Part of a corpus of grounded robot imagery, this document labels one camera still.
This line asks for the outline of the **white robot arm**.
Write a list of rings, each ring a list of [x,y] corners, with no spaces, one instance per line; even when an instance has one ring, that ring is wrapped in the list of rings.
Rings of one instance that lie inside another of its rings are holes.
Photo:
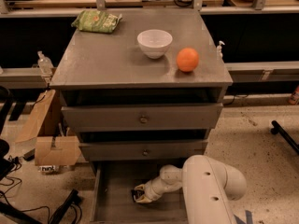
[[[179,189],[189,224],[236,224],[229,202],[245,195],[247,181],[233,166],[194,155],[181,168],[163,166],[157,177],[135,186],[132,196],[136,203],[152,203]]]

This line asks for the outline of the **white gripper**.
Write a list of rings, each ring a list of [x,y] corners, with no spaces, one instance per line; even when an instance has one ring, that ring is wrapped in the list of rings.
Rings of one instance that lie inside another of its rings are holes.
[[[134,190],[144,191],[145,196],[135,200],[136,203],[152,203],[160,199],[164,193],[166,184],[161,178],[154,178],[146,184],[140,184],[134,187]]]

